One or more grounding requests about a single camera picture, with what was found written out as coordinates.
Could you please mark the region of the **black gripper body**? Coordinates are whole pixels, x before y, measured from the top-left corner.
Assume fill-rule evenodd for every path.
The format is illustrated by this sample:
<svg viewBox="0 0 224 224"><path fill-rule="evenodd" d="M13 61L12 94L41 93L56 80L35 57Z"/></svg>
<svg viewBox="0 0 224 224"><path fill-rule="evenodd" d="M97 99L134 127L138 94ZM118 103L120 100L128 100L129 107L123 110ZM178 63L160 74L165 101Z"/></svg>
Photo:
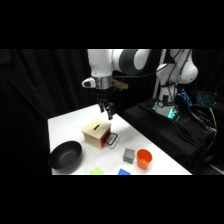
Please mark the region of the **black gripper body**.
<svg viewBox="0 0 224 224"><path fill-rule="evenodd" d="M98 104L107 102L109 100L109 90L108 89L97 89L96 90L96 99Z"/></svg>

